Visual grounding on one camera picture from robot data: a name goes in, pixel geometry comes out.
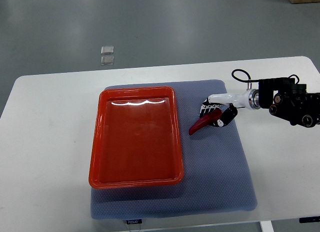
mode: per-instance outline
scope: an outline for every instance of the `label tag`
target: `label tag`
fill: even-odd
[[[129,221],[126,221],[126,224],[127,225],[142,224],[142,220],[141,219],[139,219],[139,220],[129,220]]]

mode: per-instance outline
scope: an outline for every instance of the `gray floor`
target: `gray floor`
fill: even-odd
[[[319,35],[320,3],[0,0],[0,114],[22,75],[300,55],[320,70]],[[114,45],[114,65],[100,65],[102,45]],[[276,232],[320,231],[319,223],[298,220],[273,226]],[[252,223],[184,231],[260,228]]]

